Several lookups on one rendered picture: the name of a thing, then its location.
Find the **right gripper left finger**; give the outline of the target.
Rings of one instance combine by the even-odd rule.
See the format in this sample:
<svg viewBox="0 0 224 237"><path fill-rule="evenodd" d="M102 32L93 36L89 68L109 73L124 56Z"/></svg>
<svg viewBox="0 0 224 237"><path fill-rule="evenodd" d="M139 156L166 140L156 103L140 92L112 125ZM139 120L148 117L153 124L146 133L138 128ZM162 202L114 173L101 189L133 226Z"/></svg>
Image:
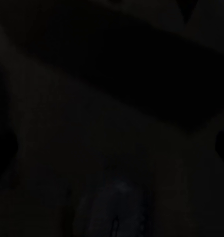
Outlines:
<svg viewBox="0 0 224 237"><path fill-rule="evenodd" d="M19 150L14 131L0 134L0 179Z"/></svg>

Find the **mouse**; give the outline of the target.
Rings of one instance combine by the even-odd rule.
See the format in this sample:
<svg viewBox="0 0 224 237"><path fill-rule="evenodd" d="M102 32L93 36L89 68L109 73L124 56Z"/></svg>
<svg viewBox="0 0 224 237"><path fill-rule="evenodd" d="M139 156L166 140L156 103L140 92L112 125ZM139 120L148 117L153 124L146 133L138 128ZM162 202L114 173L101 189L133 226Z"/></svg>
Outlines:
<svg viewBox="0 0 224 237"><path fill-rule="evenodd" d="M147 194L139 172L107 164L88 183L72 225L73 237L145 237Z"/></svg>

